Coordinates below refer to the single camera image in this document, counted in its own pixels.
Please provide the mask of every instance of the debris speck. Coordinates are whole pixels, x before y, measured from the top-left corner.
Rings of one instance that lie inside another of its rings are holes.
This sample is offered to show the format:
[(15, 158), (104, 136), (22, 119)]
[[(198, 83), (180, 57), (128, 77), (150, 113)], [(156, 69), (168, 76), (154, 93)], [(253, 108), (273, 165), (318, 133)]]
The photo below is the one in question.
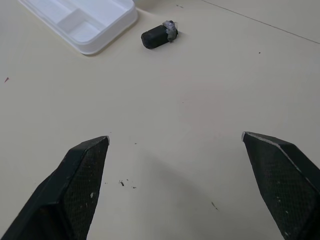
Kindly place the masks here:
[(214, 206), (215, 209), (218, 210), (218, 208), (215, 206), (215, 204), (213, 202), (211, 202), (212, 206)]

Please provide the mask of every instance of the white table surface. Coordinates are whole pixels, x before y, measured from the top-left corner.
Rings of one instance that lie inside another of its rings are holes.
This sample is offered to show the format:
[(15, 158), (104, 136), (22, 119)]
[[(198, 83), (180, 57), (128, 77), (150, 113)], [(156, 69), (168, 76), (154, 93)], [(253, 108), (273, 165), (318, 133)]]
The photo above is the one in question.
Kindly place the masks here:
[[(92, 57), (0, 3), (0, 235), (68, 149), (109, 135), (89, 240), (282, 240), (241, 134), (320, 166), (319, 45), (201, 0), (141, 1)], [(144, 48), (165, 20), (178, 39)]]

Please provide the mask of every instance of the white palette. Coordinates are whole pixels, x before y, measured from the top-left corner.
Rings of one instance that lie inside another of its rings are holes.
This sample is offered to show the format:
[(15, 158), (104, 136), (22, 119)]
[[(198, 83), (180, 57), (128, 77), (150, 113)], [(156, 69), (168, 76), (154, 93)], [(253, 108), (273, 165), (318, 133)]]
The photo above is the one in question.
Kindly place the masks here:
[(132, 0), (20, 0), (82, 54), (100, 51), (138, 18)]

